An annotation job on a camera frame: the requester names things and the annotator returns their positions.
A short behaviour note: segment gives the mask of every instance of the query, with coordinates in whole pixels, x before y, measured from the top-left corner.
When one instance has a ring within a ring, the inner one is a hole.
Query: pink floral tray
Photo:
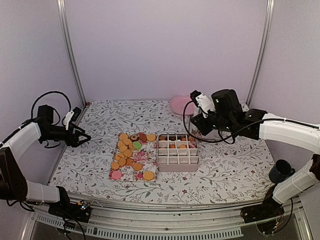
[[[129,136],[135,135],[137,133],[127,133]],[[139,150],[133,150],[132,156],[134,163],[142,164],[142,169],[139,171],[135,171],[132,166],[124,165],[120,167],[117,171],[121,172],[122,177],[120,179],[113,179],[112,173],[113,169],[110,168],[109,178],[113,181],[117,182],[154,182],[157,179],[158,175],[158,164],[157,164],[157,156],[158,156],[158,139],[155,141],[146,141],[143,142],[139,140],[142,144],[142,147]],[[115,159],[116,155],[120,153],[118,147],[115,147],[113,159]],[[146,181],[143,178],[143,174],[146,171],[150,171],[154,173],[154,178],[150,181]]]

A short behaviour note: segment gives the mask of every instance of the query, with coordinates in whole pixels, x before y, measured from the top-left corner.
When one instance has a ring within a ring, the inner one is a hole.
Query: orange cookie
[[[122,134],[119,135],[119,140],[120,141],[123,141],[124,139],[127,139],[127,138],[129,138],[128,134],[122,133]]]
[[[126,162],[127,162],[127,160],[125,159],[125,158],[120,158],[120,160],[119,160],[119,166],[120,167],[123,167],[124,165],[126,165]]]
[[[134,164],[134,162],[135,161],[132,158],[127,158],[125,165],[126,166],[132,166],[132,164]]]
[[[111,163],[111,169],[112,170],[118,170],[119,169],[119,163],[117,163],[117,162],[115,162],[115,161],[113,161],[112,163]]]
[[[154,179],[155,174],[152,171],[145,171],[142,177],[146,181],[151,181],[152,179]]]
[[[132,144],[132,141],[129,138],[125,138],[122,141],[124,143],[124,145],[129,146],[129,144]]]
[[[118,148],[120,148],[123,145],[125,145],[123,141],[119,141],[118,144],[117,144]]]
[[[114,159],[117,160],[117,161],[119,161],[120,158],[124,158],[124,157],[125,157],[125,155],[124,155],[122,152],[120,152],[120,153],[118,153],[117,155],[115,155]]]
[[[149,134],[148,136],[146,136],[146,139],[148,140],[148,142],[153,142],[157,139],[157,136],[155,134]]]
[[[132,156],[132,151],[130,149],[127,149],[123,152],[126,158],[130,158]]]
[[[133,143],[130,143],[128,147],[129,147],[129,149],[132,150],[132,151],[135,151],[135,150],[136,150]]]
[[[124,152],[125,150],[128,149],[128,147],[126,145],[122,145],[121,147],[119,147],[120,152]]]
[[[135,170],[135,171],[140,171],[142,169],[142,164],[139,163],[139,162],[136,162],[135,164],[132,165],[132,168]]]

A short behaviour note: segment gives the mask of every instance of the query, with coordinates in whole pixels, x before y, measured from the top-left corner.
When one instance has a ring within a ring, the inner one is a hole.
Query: storage organizer
[[[196,141],[185,134],[162,134],[158,137],[159,172],[194,172],[199,156]]]

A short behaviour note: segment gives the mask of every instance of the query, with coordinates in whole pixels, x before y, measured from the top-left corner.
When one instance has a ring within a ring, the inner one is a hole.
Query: black cup
[[[283,159],[276,161],[269,172],[269,178],[274,184],[279,184],[295,173],[295,169]]]

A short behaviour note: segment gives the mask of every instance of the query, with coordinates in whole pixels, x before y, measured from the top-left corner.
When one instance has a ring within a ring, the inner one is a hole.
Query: floral tablecloth
[[[51,186],[95,198],[175,205],[257,201],[271,186],[274,160],[265,141],[239,136],[233,145],[199,143],[196,172],[159,172],[155,182],[110,180],[120,132],[185,133],[182,117],[172,113],[168,101],[93,101],[79,126],[91,141],[66,149]]]

